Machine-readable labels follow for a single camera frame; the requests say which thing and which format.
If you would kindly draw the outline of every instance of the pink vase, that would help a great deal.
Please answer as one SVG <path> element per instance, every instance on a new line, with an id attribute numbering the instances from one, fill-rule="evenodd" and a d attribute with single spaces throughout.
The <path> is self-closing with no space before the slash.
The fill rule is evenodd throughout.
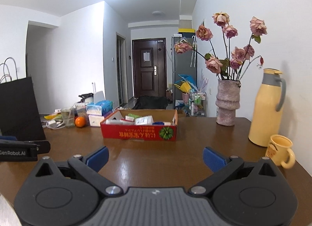
<path id="1" fill-rule="evenodd" d="M 231 80 L 218 80 L 216 106 L 219 107 L 216 122 L 223 126 L 234 126 L 236 109 L 240 108 L 241 83 Z"/>

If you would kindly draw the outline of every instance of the yellow mug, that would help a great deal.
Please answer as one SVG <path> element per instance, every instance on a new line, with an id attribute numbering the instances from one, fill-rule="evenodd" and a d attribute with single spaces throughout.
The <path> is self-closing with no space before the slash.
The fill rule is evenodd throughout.
<path id="1" fill-rule="evenodd" d="M 271 158 L 275 165 L 290 169 L 296 162 L 294 151 L 291 149 L 292 145 L 293 143 L 287 137 L 272 135 L 266 149 L 266 156 Z"/>

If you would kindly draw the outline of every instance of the orange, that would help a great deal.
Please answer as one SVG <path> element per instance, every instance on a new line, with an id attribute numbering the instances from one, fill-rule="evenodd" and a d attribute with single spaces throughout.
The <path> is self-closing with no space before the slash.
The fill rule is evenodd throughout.
<path id="1" fill-rule="evenodd" d="M 84 127 L 85 126 L 85 118 L 84 117 L 77 117 L 75 120 L 76 127 Z"/>

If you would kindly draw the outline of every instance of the gray refrigerator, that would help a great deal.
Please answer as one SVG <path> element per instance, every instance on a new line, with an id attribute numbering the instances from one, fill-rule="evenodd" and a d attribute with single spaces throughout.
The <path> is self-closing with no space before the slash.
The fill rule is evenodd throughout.
<path id="1" fill-rule="evenodd" d="M 189 43 L 193 44 L 192 37 L 186 37 L 186 39 L 188 40 Z M 190 75 L 194 79 L 194 81 L 197 83 L 197 57 L 196 58 L 195 56 L 193 57 L 193 62 L 191 65 L 192 51 L 177 54 L 176 51 L 174 50 L 174 44 L 179 42 L 180 40 L 181 40 L 180 37 L 172 37 L 172 81 L 173 81 L 173 84 L 181 80 L 181 77 L 179 77 L 179 75 Z M 175 106 L 176 100 L 182 100 L 182 92 L 176 86 L 173 86 L 172 96 L 173 96 L 174 106 Z"/>

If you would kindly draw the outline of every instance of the silver screw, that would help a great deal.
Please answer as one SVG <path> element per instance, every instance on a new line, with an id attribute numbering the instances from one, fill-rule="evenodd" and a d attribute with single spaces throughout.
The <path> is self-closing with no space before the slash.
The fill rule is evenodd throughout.
<path id="1" fill-rule="evenodd" d="M 203 186 L 193 186 L 191 188 L 191 192 L 194 193 L 194 194 L 203 194 L 206 192 L 206 188 L 204 188 Z"/>
<path id="2" fill-rule="evenodd" d="M 118 194 L 121 192 L 121 188 L 119 186 L 112 185 L 106 187 L 105 192 L 107 192 L 108 194 Z"/>

